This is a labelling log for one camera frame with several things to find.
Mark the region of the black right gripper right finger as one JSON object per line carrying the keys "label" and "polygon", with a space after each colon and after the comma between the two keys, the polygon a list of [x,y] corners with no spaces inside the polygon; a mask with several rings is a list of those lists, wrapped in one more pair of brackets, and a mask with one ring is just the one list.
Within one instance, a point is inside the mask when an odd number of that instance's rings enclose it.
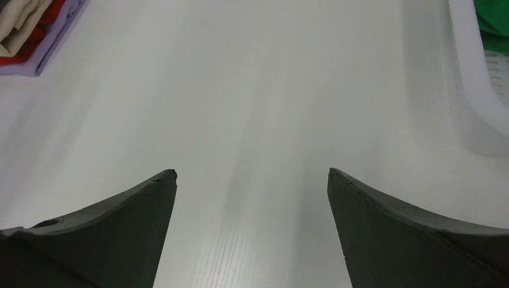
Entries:
{"label": "black right gripper right finger", "polygon": [[353,287],[507,287],[508,230],[439,215],[339,169],[327,195]]}

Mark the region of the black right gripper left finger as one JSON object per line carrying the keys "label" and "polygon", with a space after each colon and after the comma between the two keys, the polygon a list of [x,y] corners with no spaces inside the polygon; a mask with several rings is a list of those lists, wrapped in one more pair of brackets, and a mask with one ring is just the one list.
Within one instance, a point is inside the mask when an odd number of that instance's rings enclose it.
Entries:
{"label": "black right gripper left finger", "polygon": [[32,227],[1,230],[2,287],[152,287],[177,174]]}

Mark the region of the green t-shirt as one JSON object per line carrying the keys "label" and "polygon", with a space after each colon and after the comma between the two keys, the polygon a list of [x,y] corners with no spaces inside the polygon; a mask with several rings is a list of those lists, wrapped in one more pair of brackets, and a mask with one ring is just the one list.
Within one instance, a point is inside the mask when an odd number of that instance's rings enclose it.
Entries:
{"label": "green t-shirt", "polygon": [[508,54],[508,0],[475,0],[485,50]]}

